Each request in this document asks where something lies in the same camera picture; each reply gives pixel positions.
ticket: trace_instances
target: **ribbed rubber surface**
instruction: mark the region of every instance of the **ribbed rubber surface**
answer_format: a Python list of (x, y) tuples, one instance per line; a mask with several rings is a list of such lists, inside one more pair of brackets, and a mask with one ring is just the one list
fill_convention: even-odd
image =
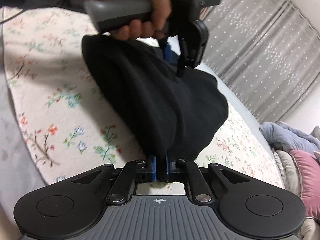
[[(187, 196), (132, 196), (107, 208), (89, 231), (70, 240), (248, 240), (223, 225), (209, 207)], [(290, 236), (286, 240), (298, 240)]]

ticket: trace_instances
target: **gray blanket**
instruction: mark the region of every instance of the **gray blanket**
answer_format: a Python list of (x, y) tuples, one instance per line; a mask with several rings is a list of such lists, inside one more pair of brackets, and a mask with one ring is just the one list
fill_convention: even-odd
[(319, 140), (285, 123), (277, 125), (272, 122), (265, 122), (259, 130), (271, 147), (276, 150), (283, 150), (287, 153), (291, 150), (302, 150), (313, 156), (314, 151), (320, 151)]

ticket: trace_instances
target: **blanket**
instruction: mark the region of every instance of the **blanket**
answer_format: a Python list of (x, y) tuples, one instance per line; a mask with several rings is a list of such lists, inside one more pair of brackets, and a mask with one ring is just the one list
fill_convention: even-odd
[(289, 130), (291, 132), (293, 132), (295, 135), (299, 136), (300, 138), (304, 138), (307, 141), (309, 141), (310, 143), (315, 144), (318, 148), (320, 148), (320, 141), (319, 139), (317, 139), (315, 136), (313, 136), (312, 134), (307, 134), (303, 131), (300, 131), (298, 129), (292, 128), (290, 127), (288, 124), (284, 123), (284, 122), (280, 122), (279, 126), (281, 126), (282, 128)]
[[(6, 8), (5, 18), (15, 13)], [(48, 184), (105, 163), (120, 168), (145, 157), (84, 63), (85, 34), (95, 34), (87, 15), (58, 8), (30, 10), (4, 24), (4, 64), (17, 120)], [(231, 105), (227, 121), (196, 159), (203, 167), (212, 162), (282, 187), (274, 159)], [(180, 183), (142, 186), (139, 193), (184, 194)]]
[(285, 189), (294, 193), (298, 197), (301, 197), (299, 171), (291, 155), (280, 150), (274, 152), (273, 154), (280, 170)]
[(314, 156), (314, 151), (319, 151), (320, 148), (314, 144), (313, 136), (309, 137), (302, 135), (304, 138), (298, 136), (291, 130), (288, 130), (280, 125), (272, 122), (265, 122), (260, 126), (260, 132), (263, 134), (267, 142), (276, 150), (283, 150), (290, 152), (291, 150), (302, 150)]

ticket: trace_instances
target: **white wall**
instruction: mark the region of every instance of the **white wall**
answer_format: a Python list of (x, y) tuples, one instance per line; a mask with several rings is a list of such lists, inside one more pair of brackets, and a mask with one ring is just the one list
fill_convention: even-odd
[[(320, 0), (291, 1), (320, 33)], [(282, 121), (306, 133), (310, 133), (315, 126), (320, 125), (320, 85), (289, 118)]]

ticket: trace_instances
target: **floral bedsheet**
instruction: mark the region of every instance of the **floral bedsheet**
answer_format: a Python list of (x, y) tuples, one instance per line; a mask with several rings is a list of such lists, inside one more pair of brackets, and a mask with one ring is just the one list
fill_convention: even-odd
[[(5, 8), (4, 18), (18, 12)], [(4, 24), (7, 82), (25, 143), (48, 184), (113, 163), (123, 167), (144, 154), (104, 99), (81, 55), (81, 39), (95, 34), (87, 15), (59, 8), (26, 11)], [(153, 39), (144, 42), (156, 46)], [(196, 159), (221, 163), (282, 187), (274, 159), (236, 110)], [(142, 185), (140, 192), (183, 194), (180, 183)]]

